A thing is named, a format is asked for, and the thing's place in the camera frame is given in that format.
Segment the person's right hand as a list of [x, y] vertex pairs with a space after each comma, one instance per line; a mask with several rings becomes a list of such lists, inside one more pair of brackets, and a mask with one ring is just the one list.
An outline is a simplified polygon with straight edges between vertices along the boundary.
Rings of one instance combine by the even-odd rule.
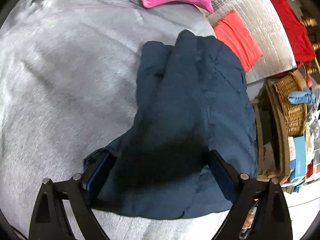
[[254, 220], [255, 210], [255, 207], [249, 210], [246, 220], [242, 226], [242, 230], [247, 230], [251, 228]]

